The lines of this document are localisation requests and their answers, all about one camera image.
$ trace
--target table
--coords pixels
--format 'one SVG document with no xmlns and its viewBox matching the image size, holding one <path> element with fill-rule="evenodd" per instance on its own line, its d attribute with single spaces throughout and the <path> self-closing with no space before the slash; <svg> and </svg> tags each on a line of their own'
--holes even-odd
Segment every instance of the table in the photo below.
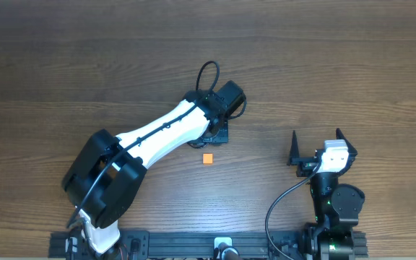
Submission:
<svg viewBox="0 0 416 260">
<path fill-rule="evenodd" d="M 0 0 L 0 256 L 47 256 L 73 210 L 61 179 L 89 136 L 167 113 L 211 59 L 218 87 L 245 90 L 244 116 L 229 144 L 153 165 L 121 227 L 262 232 L 300 180 L 292 131 L 309 156 L 339 127 L 359 151 L 340 182 L 365 192 L 370 255 L 416 256 L 416 1 L 395 0 Z M 271 229 L 313 218 L 300 188 Z"/>
</svg>

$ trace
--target small orange square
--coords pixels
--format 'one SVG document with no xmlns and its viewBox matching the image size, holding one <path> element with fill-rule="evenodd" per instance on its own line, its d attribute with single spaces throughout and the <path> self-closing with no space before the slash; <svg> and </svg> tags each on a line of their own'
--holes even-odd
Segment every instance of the small orange square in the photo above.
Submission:
<svg viewBox="0 0 416 260">
<path fill-rule="evenodd" d="M 213 164 L 213 154 L 203 154 L 203 164 Z"/>
</svg>

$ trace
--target white arm segment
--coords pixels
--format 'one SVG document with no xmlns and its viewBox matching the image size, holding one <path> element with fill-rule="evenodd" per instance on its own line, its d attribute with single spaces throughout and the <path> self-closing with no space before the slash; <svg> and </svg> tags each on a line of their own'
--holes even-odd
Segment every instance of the white arm segment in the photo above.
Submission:
<svg viewBox="0 0 416 260">
<path fill-rule="evenodd" d="M 143 137 L 154 129 L 162 126 L 174 118 L 184 114 L 194 104 L 187 100 L 182 100 L 177 107 L 161 118 L 149 123 L 148 125 L 117 135 L 121 140 L 120 145 L 124 148 L 132 144 L 138 137 Z M 169 129 L 163 129 L 142 141 L 141 145 L 136 145 L 128 152 L 132 157 L 140 157 L 143 160 L 142 165 L 149 168 L 157 162 L 161 157 L 167 155 L 178 146 L 188 141 L 199 138 L 209 125 L 209 121 L 205 118 L 204 112 L 200 108 L 195 108 L 190 114 L 182 118 L 180 121 L 174 122 Z M 118 230 L 118 220 L 106 228 L 94 228 L 90 222 L 90 217 L 83 210 L 79 211 L 79 215 L 86 219 L 85 229 L 90 237 L 90 245 L 99 254 L 105 253 L 120 238 L 120 230 Z"/>
<path fill-rule="evenodd" d="M 185 113 L 194 104 L 187 100 L 182 100 L 171 112 L 162 116 L 161 118 L 141 127 L 140 129 L 122 133 L 117 135 L 121 141 L 120 145 L 124 148 L 132 144 L 138 137 L 143 137 L 145 134 L 153 131 L 164 123 L 167 123 L 174 118 Z M 143 160 L 142 165 L 149 168 L 157 162 L 161 157 L 167 155 L 175 148 L 188 141 L 199 138 L 209 125 L 209 120 L 205 118 L 204 112 L 200 108 L 195 108 L 190 114 L 171 125 L 168 129 L 163 129 L 151 137 L 142 141 L 140 145 L 132 147 L 128 152 L 132 157 L 140 157 Z"/>
</svg>

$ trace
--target wood grain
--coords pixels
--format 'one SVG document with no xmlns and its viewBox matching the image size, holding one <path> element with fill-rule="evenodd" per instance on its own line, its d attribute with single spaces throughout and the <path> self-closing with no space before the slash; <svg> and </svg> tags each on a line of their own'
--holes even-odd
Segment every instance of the wood grain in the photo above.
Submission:
<svg viewBox="0 0 416 260">
<path fill-rule="evenodd" d="M 0 256 L 47 256 L 73 208 L 60 182 L 88 137 L 162 116 L 221 64 L 248 97 L 230 142 L 182 146 L 149 170 L 120 219 L 150 231 L 258 231 L 340 127 L 359 150 L 371 256 L 416 256 L 416 1 L 0 0 Z M 206 71 L 202 85 L 214 76 Z M 214 165 L 202 165 L 202 153 Z M 308 189 L 272 229 L 313 219 Z"/>
</svg>

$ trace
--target wooden table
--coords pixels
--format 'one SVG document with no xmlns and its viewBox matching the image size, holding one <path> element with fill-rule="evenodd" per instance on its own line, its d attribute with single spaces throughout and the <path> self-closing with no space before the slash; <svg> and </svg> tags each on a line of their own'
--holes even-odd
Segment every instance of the wooden table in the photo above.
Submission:
<svg viewBox="0 0 416 260">
<path fill-rule="evenodd" d="M 292 130 L 309 156 L 339 127 L 359 151 L 340 182 L 366 194 L 371 256 L 416 256 L 416 1 L 349 0 L 0 0 L 0 256 L 47 256 L 73 210 L 61 179 L 89 136 L 167 113 L 210 59 L 218 86 L 245 90 L 245 115 L 229 144 L 152 166 L 121 227 L 262 232 L 299 181 Z M 313 218 L 300 188 L 272 229 Z"/>
</svg>

